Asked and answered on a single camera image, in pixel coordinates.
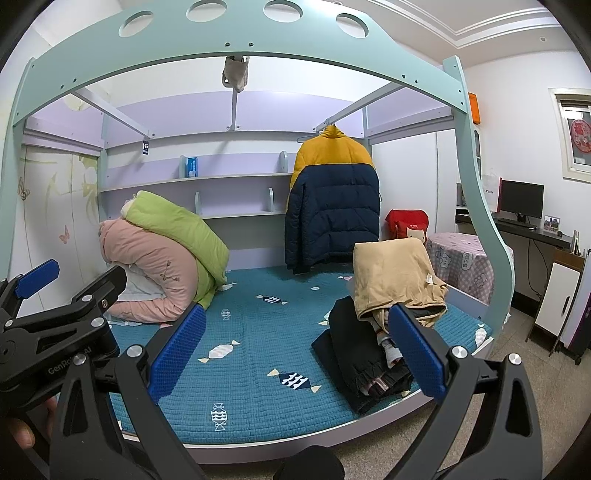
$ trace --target red pillow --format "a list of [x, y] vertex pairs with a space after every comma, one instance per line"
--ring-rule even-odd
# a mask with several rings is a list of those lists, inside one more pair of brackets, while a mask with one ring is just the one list
[[429, 217], [422, 210], [391, 210], [386, 217], [391, 239], [415, 237], [427, 241]]

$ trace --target monitor screen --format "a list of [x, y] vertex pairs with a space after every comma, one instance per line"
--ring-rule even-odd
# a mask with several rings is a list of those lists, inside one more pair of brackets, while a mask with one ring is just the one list
[[503, 180], [501, 183], [501, 210], [542, 218], [544, 186], [535, 183]]

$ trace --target yellow and navy puffer jacket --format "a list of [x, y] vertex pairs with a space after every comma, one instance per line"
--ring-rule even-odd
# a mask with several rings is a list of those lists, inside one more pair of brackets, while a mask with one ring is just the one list
[[379, 237], [379, 181], [367, 150], [336, 126], [296, 158], [285, 214], [285, 263], [295, 273], [351, 261], [358, 242]]

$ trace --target black desk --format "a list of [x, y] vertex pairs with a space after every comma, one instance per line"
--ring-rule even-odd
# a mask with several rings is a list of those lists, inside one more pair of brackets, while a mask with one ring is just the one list
[[[547, 232], [543, 229], [538, 228], [537, 230], [529, 230], [517, 225], [511, 225], [510, 223], [499, 222], [494, 219], [495, 225], [498, 231], [510, 233], [511, 235], [522, 236], [525, 238], [531, 238], [537, 242], [552, 245], [553, 247], [560, 248], [562, 250], [570, 249], [570, 243], [573, 240], [570, 236], [558, 236], [554, 233]], [[456, 213], [456, 223], [469, 223], [472, 224], [472, 219], [467, 213]]]

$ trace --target floor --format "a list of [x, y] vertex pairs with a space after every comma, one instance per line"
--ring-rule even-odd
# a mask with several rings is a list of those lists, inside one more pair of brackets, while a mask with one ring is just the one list
[[[496, 341], [492, 359], [521, 355], [535, 395], [544, 450], [544, 474], [562, 458], [591, 414], [591, 352], [581, 364], [564, 353], [548, 357], [548, 339], [536, 330], [525, 342], [533, 319], [517, 310]], [[476, 421], [481, 395], [475, 396], [444, 466], [456, 463]], [[383, 480], [413, 442], [433, 409], [428, 404], [413, 414], [359, 439], [334, 447], [350, 480]], [[210, 480], [271, 480], [280, 462], [204, 466]]]

